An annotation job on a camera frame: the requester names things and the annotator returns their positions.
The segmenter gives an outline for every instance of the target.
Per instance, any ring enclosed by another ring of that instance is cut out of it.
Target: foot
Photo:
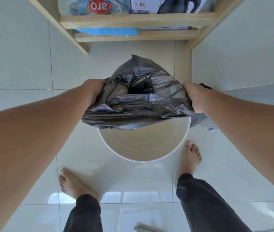
[[[59,183],[63,193],[77,199],[80,195],[89,194],[100,202],[100,196],[86,187],[75,175],[69,170],[62,169],[59,175]]]
[[[178,177],[184,173],[193,175],[201,160],[202,158],[198,147],[190,141],[187,141],[184,146]]]

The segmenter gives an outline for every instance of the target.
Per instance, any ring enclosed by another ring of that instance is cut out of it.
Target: pants
[[[182,174],[178,179],[176,195],[192,232],[251,232],[204,180],[195,179],[191,174]],[[90,195],[81,195],[70,212],[64,232],[102,231],[98,201]]]

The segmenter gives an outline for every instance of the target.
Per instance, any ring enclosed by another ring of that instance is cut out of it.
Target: person
[[[224,199],[204,180],[193,177],[202,157],[190,141],[184,145],[176,195],[192,232],[251,232]],[[100,196],[68,169],[59,175],[62,192],[76,199],[63,232],[102,232]]]
[[[104,83],[90,79],[58,96],[0,111],[0,230],[61,150],[85,110],[95,103]],[[195,83],[183,86],[194,110],[205,113],[274,185],[274,106],[243,101]],[[185,179],[181,175],[180,180],[178,187],[183,182],[199,182],[189,175]],[[181,191],[186,192],[185,187],[179,189],[178,197]]]

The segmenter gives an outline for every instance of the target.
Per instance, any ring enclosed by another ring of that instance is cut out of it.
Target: black plastic bag
[[[185,89],[161,66],[132,55],[107,78],[82,121],[100,129],[137,129],[194,114]]]

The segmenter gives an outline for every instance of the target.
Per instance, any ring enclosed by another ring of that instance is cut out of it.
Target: red oval logo
[[[106,0],[89,0],[87,6],[89,11],[95,14],[105,14],[111,8]]]

